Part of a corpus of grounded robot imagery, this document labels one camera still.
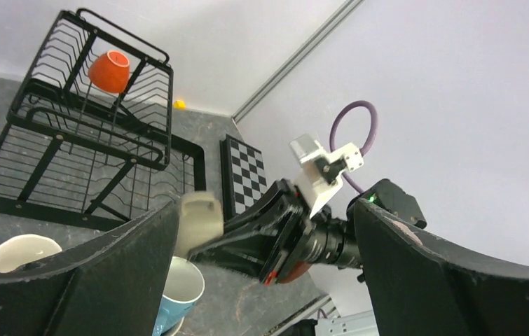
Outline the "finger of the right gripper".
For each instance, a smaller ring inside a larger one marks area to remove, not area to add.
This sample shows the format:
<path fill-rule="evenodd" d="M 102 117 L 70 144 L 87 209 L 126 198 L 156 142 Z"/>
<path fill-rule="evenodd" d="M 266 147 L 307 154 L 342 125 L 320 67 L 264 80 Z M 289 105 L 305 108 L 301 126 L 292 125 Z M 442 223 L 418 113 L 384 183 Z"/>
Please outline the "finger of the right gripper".
<path fill-rule="evenodd" d="M 265 281 L 274 271 L 279 240 L 286 225 L 301 216 L 301 203 L 291 181 L 275 181 L 244 213 L 224 223 L 222 236 L 192 248 L 188 259 Z"/>

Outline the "light blue faceted mug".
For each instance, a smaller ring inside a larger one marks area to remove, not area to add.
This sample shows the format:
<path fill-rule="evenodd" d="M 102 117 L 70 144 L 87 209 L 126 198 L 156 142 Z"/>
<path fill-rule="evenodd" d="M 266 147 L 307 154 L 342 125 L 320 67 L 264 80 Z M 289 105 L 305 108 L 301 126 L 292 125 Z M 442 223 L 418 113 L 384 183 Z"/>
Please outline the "light blue faceted mug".
<path fill-rule="evenodd" d="M 0 273 L 12 272 L 27 263 L 62 251 L 62 247 L 49 237 L 37 234 L 11 237 L 0 244 Z"/>

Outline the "blue ribbed mug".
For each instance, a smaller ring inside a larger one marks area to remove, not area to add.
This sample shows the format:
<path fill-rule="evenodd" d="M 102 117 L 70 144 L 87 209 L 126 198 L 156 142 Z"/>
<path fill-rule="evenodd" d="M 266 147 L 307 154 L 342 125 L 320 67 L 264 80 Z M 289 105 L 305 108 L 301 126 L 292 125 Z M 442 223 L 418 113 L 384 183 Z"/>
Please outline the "blue ribbed mug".
<path fill-rule="evenodd" d="M 153 327 L 153 335 L 164 335 L 191 311 L 205 290 L 202 272 L 190 261 L 174 256 Z"/>

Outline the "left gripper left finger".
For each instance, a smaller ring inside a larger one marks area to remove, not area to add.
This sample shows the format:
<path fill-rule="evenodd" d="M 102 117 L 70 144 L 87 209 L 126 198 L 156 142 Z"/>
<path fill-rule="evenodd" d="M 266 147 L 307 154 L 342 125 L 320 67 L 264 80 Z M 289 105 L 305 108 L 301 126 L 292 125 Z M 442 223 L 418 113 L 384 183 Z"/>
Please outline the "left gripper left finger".
<path fill-rule="evenodd" d="M 0 335 L 150 335 L 178 227 L 179 207 L 169 202 L 0 273 Z"/>

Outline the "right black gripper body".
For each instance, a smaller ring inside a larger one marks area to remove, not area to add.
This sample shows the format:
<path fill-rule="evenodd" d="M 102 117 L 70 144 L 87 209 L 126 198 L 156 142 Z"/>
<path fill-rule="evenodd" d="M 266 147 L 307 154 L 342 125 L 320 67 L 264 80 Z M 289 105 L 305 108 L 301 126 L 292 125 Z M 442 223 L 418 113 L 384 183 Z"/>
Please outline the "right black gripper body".
<path fill-rule="evenodd" d="M 263 284 L 287 284 L 309 270 L 311 265 L 334 265 L 338 269 L 363 268 L 355 238 L 352 206 L 363 199 L 391 213 L 404 222 L 424 229 L 427 221 L 414 196 L 407 194 L 397 184 L 384 178 L 368 190 L 360 193 L 348 204 L 346 220 L 334 218 L 329 206 L 323 206 L 310 221 L 311 230 L 299 224 L 289 231 L 289 238 L 282 247 L 288 253 L 278 269 L 267 270 Z"/>

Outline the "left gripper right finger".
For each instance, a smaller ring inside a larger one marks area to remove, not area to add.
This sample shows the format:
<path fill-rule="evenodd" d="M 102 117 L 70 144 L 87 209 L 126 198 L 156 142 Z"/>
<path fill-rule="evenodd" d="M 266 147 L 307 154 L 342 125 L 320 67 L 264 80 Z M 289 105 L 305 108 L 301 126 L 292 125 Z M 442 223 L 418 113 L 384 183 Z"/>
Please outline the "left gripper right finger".
<path fill-rule="evenodd" d="M 469 250 L 365 199 L 353 223 L 381 335 L 529 335 L 529 266 Z"/>

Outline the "beige grey mug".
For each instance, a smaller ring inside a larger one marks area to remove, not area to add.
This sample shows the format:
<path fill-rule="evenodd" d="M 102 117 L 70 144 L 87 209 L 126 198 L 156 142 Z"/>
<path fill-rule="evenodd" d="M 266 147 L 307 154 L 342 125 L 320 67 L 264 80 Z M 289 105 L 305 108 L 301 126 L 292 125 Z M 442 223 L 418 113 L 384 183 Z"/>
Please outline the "beige grey mug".
<path fill-rule="evenodd" d="M 187 259 L 191 249 L 220 238 L 223 234 L 223 210 L 213 192 L 189 192 L 181 197 L 174 256 Z"/>

